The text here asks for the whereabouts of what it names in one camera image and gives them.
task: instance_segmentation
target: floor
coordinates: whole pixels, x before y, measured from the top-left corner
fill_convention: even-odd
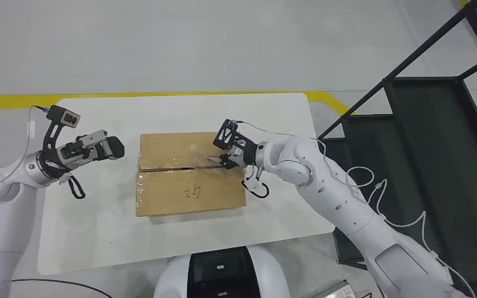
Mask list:
[[[326,90],[350,106],[458,9],[457,0],[4,0],[0,94]],[[477,39],[459,25],[404,75],[456,75],[476,64]],[[476,93],[477,78],[466,81]],[[310,103],[315,129],[338,115]],[[389,112],[383,93],[360,113]],[[24,110],[0,110],[0,165],[23,148]],[[37,134],[46,123],[37,119]],[[333,136],[340,136],[339,130]],[[40,140],[35,139],[32,150]],[[39,195],[41,210],[44,192]],[[16,278],[38,277],[41,218]],[[264,244],[293,297],[347,279],[356,296],[379,292],[367,272],[335,263],[331,235]],[[152,297],[168,259],[49,276],[115,298]],[[82,288],[14,284],[12,297],[100,297]]]

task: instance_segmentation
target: black cable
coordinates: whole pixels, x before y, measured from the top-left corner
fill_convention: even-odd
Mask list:
[[[34,107],[36,107],[37,109],[42,110],[43,112],[49,112],[49,110],[50,110],[50,109],[47,108],[47,107],[37,106],[36,104],[34,104]]]
[[[382,293],[382,290],[381,290],[381,288],[380,288],[379,286],[378,286],[378,289],[379,289],[379,291],[381,292],[381,296],[382,296],[382,298],[385,298],[385,294],[384,294],[384,293]]]
[[[78,187],[78,191],[80,192],[80,194],[78,194],[75,190],[75,186],[73,185],[73,183],[76,184],[76,187]],[[71,189],[72,191],[72,194],[73,196],[75,196],[75,198],[79,199],[79,200],[82,200],[86,197],[86,194],[84,193],[84,190],[83,188],[81,187],[81,184],[80,182],[78,181],[78,179],[76,179],[75,176],[71,176],[70,179],[68,180],[68,185],[69,185],[69,189]]]
[[[78,282],[67,282],[66,280],[58,280],[58,279],[14,279],[14,280],[12,280],[12,282],[58,282],[60,284],[77,285],[79,287],[88,288],[90,290],[96,291],[100,294],[103,294],[104,296],[106,296],[108,298],[113,298],[112,296],[104,293],[103,291],[101,291],[97,288],[91,287],[89,285],[84,285],[84,284],[81,284],[81,283],[78,283]]]

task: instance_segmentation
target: cardboard box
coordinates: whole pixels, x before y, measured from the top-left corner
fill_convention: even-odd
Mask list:
[[[136,215],[173,215],[246,205],[243,171],[216,168],[216,133],[141,135]]]

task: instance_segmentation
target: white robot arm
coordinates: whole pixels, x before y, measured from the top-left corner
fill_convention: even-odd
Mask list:
[[[9,297],[13,273],[30,240],[38,188],[64,180],[73,195],[82,199],[86,195],[70,172],[92,161],[124,156],[123,144],[115,136],[108,137],[105,130],[79,136],[75,142],[56,148],[61,129],[75,128],[80,116],[55,105],[41,110],[51,120],[42,150],[0,168],[0,297]]]
[[[365,203],[346,172],[319,150],[312,139],[254,144],[226,120],[214,145],[230,149],[221,156],[226,168],[255,165],[296,185],[321,216],[337,226],[364,256],[367,269],[388,297],[465,297],[452,287],[449,271],[412,238],[391,228]]]

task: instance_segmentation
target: stair step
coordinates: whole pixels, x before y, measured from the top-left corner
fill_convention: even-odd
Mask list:
[[[465,83],[454,77],[400,77],[387,83],[385,91],[448,257],[457,271],[475,282],[476,106]]]
[[[425,208],[405,149],[399,139],[394,117],[350,116],[343,123],[343,130],[352,164],[367,167],[375,174],[375,181],[361,188],[363,195],[368,198],[375,184],[386,178],[388,187],[380,204],[381,212],[395,224],[409,224],[418,218]],[[364,184],[370,179],[370,174],[361,169],[352,171],[350,176],[358,184]],[[374,194],[370,202],[374,210],[380,191]],[[397,230],[422,244],[421,224]],[[426,242],[436,253],[442,253],[442,243],[438,242],[435,228],[429,219],[426,222]]]

